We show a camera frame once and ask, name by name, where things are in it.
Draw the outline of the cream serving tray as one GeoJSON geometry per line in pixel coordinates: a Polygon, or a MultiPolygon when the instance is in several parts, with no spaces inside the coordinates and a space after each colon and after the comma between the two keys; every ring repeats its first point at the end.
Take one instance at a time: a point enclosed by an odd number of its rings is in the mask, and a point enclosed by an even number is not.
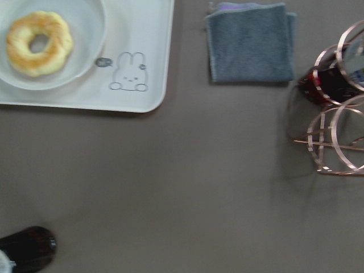
{"type": "Polygon", "coordinates": [[[1,104],[133,113],[156,109],[166,94],[174,2],[104,3],[104,45],[86,73],[47,90],[1,80],[1,104]]]}

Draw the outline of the tea bottle white cap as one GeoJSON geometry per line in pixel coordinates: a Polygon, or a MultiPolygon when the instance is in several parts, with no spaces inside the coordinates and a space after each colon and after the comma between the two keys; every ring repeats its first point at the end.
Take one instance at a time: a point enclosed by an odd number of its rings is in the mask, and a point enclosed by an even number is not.
{"type": "Polygon", "coordinates": [[[56,238],[41,226],[27,227],[1,238],[1,254],[11,263],[11,272],[38,272],[56,255],[56,238]]]}

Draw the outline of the white round plate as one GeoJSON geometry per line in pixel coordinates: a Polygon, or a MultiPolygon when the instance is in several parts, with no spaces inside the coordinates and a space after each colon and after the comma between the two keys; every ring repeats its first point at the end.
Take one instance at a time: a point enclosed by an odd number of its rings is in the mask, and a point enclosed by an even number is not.
{"type": "Polygon", "coordinates": [[[21,89],[47,90],[81,77],[102,50],[106,25],[104,1],[1,1],[1,80],[21,89]],[[11,67],[6,54],[6,35],[15,20],[38,10],[56,12],[67,22],[73,50],[59,71],[29,77],[11,67]]]}

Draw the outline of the grey folded cloth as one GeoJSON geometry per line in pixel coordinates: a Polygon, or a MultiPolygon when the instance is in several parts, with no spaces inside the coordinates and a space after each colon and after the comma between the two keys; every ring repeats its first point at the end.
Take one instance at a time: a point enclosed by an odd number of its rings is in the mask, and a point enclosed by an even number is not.
{"type": "Polygon", "coordinates": [[[285,3],[221,2],[205,20],[213,82],[293,80],[297,15],[285,3]]]}

